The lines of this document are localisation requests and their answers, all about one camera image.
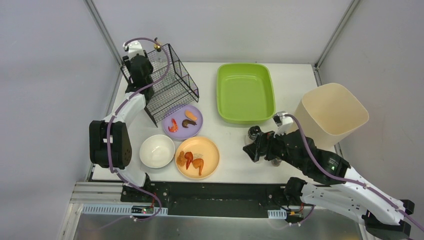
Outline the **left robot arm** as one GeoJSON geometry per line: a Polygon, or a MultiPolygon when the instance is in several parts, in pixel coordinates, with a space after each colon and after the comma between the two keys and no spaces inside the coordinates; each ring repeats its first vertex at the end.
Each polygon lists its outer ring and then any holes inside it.
{"type": "Polygon", "coordinates": [[[93,164],[109,169],[128,185],[143,187],[147,174],[138,163],[132,163],[132,146],[128,127],[152,98],[153,66],[143,54],[123,57],[130,79],[124,102],[102,120],[89,124],[89,159],[93,164]]]}

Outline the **black-lid spice jar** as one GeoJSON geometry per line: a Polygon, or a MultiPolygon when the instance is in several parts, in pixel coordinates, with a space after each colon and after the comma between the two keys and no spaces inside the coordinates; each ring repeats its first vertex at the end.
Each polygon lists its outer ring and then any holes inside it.
{"type": "Polygon", "coordinates": [[[247,131],[247,135],[245,136],[244,144],[249,145],[253,143],[256,140],[258,134],[261,132],[261,128],[258,125],[250,127],[247,131]]]}

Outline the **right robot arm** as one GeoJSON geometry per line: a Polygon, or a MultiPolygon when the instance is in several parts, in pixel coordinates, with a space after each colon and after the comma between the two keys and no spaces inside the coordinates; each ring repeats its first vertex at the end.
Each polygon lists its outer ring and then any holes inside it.
{"type": "Polygon", "coordinates": [[[301,130],[277,134],[263,132],[258,126],[248,130],[242,148],[253,162],[283,161],[315,182],[330,186],[342,194],[320,191],[316,185],[290,177],[283,190],[289,202],[321,206],[363,225],[381,240],[410,239],[415,204],[398,200],[365,180],[344,158],[319,149],[301,130]]]}

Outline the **gold-top glass oil bottle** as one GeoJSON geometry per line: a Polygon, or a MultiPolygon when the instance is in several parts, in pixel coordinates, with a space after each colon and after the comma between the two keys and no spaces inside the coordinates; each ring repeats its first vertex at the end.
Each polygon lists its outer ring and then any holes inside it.
{"type": "Polygon", "coordinates": [[[153,57],[154,72],[152,79],[154,82],[160,80],[154,85],[158,88],[160,85],[165,84],[168,81],[172,81],[175,76],[175,64],[174,60],[177,60],[174,49],[169,43],[162,43],[161,47],[155,46],[155,56],[153,57]]]}

